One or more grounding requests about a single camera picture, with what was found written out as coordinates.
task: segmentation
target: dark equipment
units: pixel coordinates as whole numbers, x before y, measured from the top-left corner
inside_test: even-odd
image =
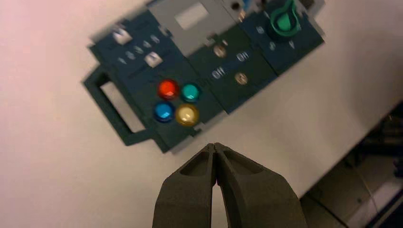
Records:
[[[216,181],[228,227],[307,227],[300,202],[281,175],[229,147],[210,143],[163,182],[153,228],[211,227]]]

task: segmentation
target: switch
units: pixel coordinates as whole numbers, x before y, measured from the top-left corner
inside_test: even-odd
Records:
[[[287,0],[282,7],[272,11],[269,17],[267,32],[272,38],[290,38],[301,30],[294,0]]]

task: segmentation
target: off label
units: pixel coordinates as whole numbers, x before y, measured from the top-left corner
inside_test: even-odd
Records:
[[[222,67],[217,68],[216,70],[213,70],[211,73],[215,79],[220,79],[222,76],[225,75],[225,71]]]

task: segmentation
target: screw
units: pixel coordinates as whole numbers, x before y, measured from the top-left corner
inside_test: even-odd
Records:
[[[221,45],[214,46],[213,51],[214,51],[215,55],[220,58],[224,58],[227,55],[227,51]]]
[[[248,77],[244,73],[237,73],[235,75],[235,81],[240,85],[246,85],[248,83]]]

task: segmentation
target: button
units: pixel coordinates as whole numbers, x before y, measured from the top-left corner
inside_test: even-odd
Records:
[[[165,100],[172,100],[178,96],[179,86],[172,79],[165,79],[158,85],[158,95]]]
[[[150,52],[144,57],[144,61],[151,67],[154,68],[163,62],[163,59],[155,52]]]
[[[187,102],[196,102],[199,95],[199,88],[194,84],[187,84],[182,88],[182,97]]]
[[[174,107],[169,102],[158,103],[154,108],[155,118],[162,123],[169,122],[173,118]]]
[[[270,14],[270,25],[282,37],[291,37],[301,30],[294,0],[288,0]]]
[[[122,25],[116,25],[112,36],[120,45],[125,45],[127,42],[132,40],[132,36],[123,28]]]
[[[176,121],[183,126],[193,126],[199,120],[199,111],[194,105],[182,104],[176,110]]]

